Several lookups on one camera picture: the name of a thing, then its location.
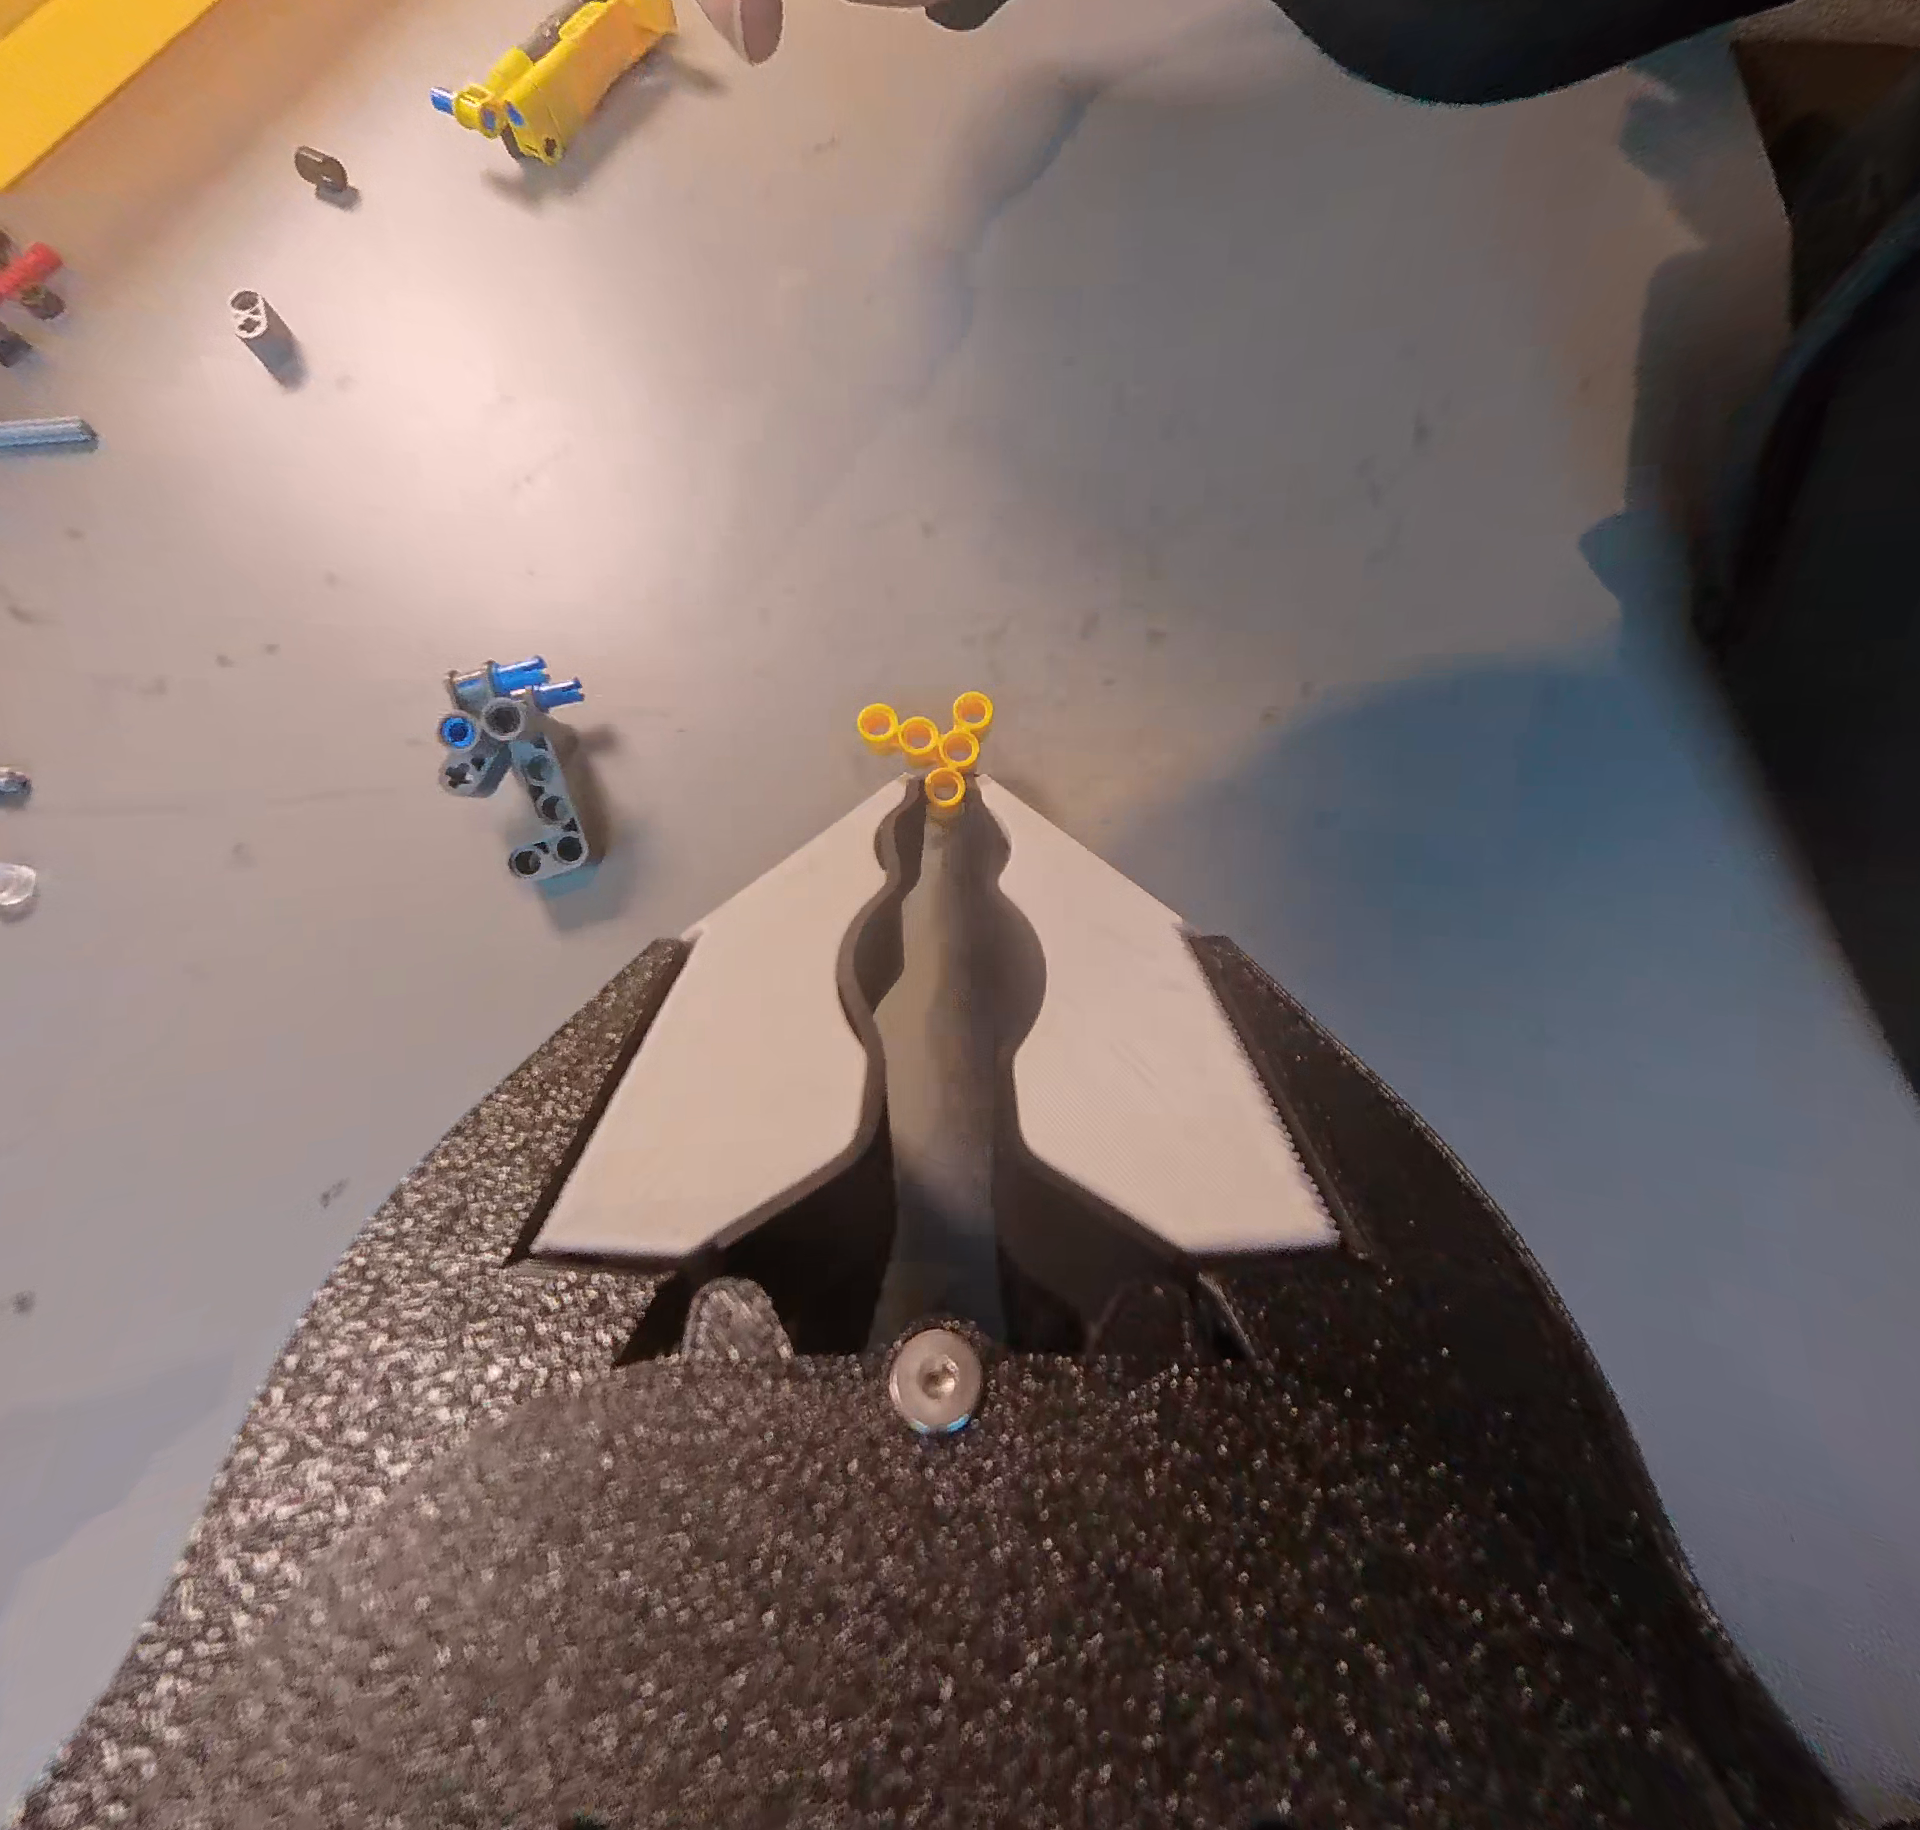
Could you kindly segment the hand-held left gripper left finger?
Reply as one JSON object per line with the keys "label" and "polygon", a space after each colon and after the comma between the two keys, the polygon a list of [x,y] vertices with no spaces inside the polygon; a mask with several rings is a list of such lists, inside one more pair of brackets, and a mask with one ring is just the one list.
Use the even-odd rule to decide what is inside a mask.
{"label": "hand-held left gripper left finger", "polygon": [[918,877],[919,788],[893,777],[700,918],[532,1254],[685,1261],[861,1159]]}

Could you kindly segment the yellow ring connector brick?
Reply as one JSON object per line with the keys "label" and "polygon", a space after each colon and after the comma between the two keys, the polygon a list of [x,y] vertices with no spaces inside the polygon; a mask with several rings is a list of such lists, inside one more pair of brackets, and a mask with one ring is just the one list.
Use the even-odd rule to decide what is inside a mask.
{"label": "yellow ring connector brick", "polygon": [[930,815],[946,825],[969,804],[993,723],[995,703],[983,689],[959,691],[942,719],[900,713],[882,700],[856,713],[859,741],[877,757],[900,760],[922,786]]}

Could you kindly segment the yellow brick assembly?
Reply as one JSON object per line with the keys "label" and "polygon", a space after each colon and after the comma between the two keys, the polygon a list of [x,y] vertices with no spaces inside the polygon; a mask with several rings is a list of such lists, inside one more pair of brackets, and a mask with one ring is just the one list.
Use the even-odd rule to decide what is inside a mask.
{"label": "yellow brick assembly", "polygon": [[676,33],[672,0],[565,0],[484,76],[434,89],[431,106],[517,162],[555,165],[611,88]]}

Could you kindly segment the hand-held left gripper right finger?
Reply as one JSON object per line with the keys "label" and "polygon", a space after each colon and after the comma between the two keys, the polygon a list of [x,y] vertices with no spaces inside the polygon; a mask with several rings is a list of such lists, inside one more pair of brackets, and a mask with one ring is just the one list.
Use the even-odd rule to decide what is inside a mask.
{"label": "hand-held left gripper right finger", "polygon": [[1011,1047],[1026,1152],[1195,1261],[1334,1246],[1182,918],[996,777],[978,788],[1006,843],[998,893],[1039,950]]}

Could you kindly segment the grey desk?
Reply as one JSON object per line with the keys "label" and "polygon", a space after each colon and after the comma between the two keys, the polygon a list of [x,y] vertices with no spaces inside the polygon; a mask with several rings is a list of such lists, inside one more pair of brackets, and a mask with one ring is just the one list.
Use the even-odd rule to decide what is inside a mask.
{"label": "grey desk", "polygon": [[[786,0],[521,173],[429,89],[557,3],[224,0],[5,188],[66,261],[5,415],[100,438],[5,459],[5,1805],[377,1201],[970,686],[1503,1201],[1907,1801],[1915,1100],[1686,635],[1786,329],[1725,48],[1447,112],[1263,0]],[[436,739],[532,657],[600,850],[537,888]]]}

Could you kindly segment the black printed sweatshirt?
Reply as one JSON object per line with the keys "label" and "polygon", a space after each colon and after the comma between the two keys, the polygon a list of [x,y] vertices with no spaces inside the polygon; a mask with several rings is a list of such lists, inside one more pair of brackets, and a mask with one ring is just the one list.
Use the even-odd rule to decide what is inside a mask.
{"label": "black printed sweatshirt", "polygon": [[1919,1079],[1915,44],[1736,48],[1790,231],[1692,621],[1808,895]]}

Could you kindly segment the grey brick beam assembly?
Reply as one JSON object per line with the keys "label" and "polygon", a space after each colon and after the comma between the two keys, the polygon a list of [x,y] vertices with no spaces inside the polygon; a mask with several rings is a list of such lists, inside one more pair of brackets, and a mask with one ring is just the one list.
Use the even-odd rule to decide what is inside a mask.
{"label": "grey brick beam assembly", "polygon": [[555,676],[545,657],[483,663],[443,676],[447,708],[436,724],[439,786],[456,800],[488,800],[515,783],[533,829],[507,850],[517,882],[549,884],[597,861],[587,815],[569,784],[575,732],[557,713],[585,700],[578,676]]}

